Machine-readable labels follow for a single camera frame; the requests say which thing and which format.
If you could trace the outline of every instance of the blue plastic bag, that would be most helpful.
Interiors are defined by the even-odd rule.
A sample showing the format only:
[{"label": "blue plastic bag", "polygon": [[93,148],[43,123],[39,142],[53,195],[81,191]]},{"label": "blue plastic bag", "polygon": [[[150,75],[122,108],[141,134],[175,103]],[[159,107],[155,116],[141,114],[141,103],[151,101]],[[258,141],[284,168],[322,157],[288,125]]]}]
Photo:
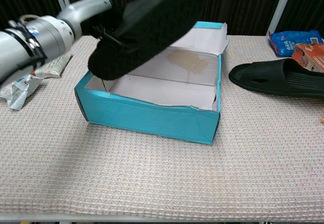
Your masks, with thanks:
[{"label": "blue plastic bag", "polygon": [[269,33],[269,36],[278,56],[292,56],[297,43],[323,43],[317,30],[283,31],[274,34]]}]

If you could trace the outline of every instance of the snack package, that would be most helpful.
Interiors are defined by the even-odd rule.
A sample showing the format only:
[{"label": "snack package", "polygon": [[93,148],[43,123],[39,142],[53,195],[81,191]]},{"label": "snack package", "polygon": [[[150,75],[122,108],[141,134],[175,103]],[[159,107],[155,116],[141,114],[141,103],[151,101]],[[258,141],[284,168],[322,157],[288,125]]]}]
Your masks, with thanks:
[{"label": "snack package", "polygon": [[30,96],[43,81],[43,78],[31,74],[4,86],[0,90],[0,98],[7,100],[8,107],[20,110],[28,96]]},{"label": "snack package", "polygon": [[297,43],[323,43],[317,30],[269,33],[269,37],[278,56],[291,56]]},{"label": "snack package", "polygon": [[64,54],[45,64],[44,66],[34,70],[32,75],[42,78],[60,78],[63,69],[66,67],[71,57],[71,54]]},{"label": "snack package", "polygon": [[296,44],[292,58],[310,71],[324,73],[324,44]]}]

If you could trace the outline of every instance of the black slipper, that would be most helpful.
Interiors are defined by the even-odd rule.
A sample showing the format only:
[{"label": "black slipper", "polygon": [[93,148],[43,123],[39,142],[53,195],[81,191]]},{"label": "black slipper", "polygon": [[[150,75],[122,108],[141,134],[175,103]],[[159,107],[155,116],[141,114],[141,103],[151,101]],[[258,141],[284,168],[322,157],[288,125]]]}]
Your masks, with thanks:
[{"label": "black slipper", "polygon": [[324,73],[308,71],[291,58],[240,64],[228,77],[234,84],[250,91],[324,98]]}]

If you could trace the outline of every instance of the table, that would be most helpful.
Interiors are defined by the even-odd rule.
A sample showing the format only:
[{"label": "table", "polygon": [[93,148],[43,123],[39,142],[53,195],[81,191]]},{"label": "table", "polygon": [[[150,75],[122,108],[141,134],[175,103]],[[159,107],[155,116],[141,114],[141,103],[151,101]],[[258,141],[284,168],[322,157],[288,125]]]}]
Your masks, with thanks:
[{"label": "table", "polygon": [[1,101],[0,220],[324,221],[324,101],[232,84],[235,65],[278,58],[266,37],[229,38],[212,146],[88,124],[73,87],[91,37],[21,111]]}]

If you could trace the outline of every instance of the teal shoe box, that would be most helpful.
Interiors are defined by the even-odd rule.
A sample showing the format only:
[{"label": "teal shoe box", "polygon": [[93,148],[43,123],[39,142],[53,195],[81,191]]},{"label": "teal shoe box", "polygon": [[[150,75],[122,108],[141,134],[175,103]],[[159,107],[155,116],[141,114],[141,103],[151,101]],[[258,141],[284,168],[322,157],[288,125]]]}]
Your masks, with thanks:
[{"label": "teal shoe box", "polygon": [[220,120],[226,23],[197,22],[129,74],[102,81],[89,71],[75,87],[85,119],[169,138],[212,144]]}]

